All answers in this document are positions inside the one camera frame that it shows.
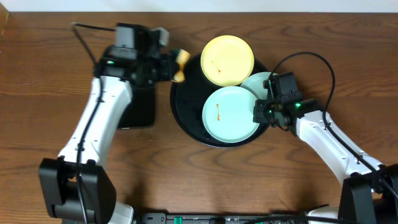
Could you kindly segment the yellow sponge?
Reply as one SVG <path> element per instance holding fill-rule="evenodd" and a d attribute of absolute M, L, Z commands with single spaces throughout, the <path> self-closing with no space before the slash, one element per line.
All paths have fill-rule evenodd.
<path fill-rule="evenodd" d="M 184 66 L 189 61 L 191 54 L 186 50 L 179 49 L 171 51 L 172 57 L 174 59 L 175 65 L 178 68 L 174 68 L 174 73 L 172 75 L 172 81 L 176 83 L 181 83 L 185 81 Z"/>

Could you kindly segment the light green plate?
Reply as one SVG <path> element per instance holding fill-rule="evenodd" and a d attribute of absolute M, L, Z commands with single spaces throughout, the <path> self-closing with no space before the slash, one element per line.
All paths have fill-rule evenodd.
<path fill-rule="evenodd" d="M 249 76 L 240 87 L 249 90 L 257 99 L 266 100 L 268 89 L 264 88 L 264 82 L 268 81 L 270 72 L 259 72 Z"/>
<path fill-rule="evenodd" d="M 203 125 L 224 143 L 237 143 L 251 137 L 259 124 L 253 121 L 257 98 L 240 86 L 227 86 L 213 92 L 202 110 Z"/>

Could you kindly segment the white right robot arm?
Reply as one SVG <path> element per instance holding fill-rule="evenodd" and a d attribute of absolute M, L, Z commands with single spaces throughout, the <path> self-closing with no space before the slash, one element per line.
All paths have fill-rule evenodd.
<path fill-rule="evenodd" d="M 342 185 L 338 207 L 305 214 L 306 223 L 397 223 L 397 165 L 385 166 L 358 147 L 317 100 L 257 100 L 254 121 L 290 131 L 307 143 Z"/>

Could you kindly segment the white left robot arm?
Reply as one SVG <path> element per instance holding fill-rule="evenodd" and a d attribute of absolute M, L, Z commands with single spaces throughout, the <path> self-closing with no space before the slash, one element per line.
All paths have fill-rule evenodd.
<path fill-rule="evenodd" d="M 91 92 L 70 140 L 39 166 L 45 207 L 65 223 L 132 223 L 134 210 L 118 202 L 105 168 L 109 148 L 138 88 L 176 79 L 177 54 L 163 53 L 169 32 L 119 23 L 115 42 L 93 60 Z"/>

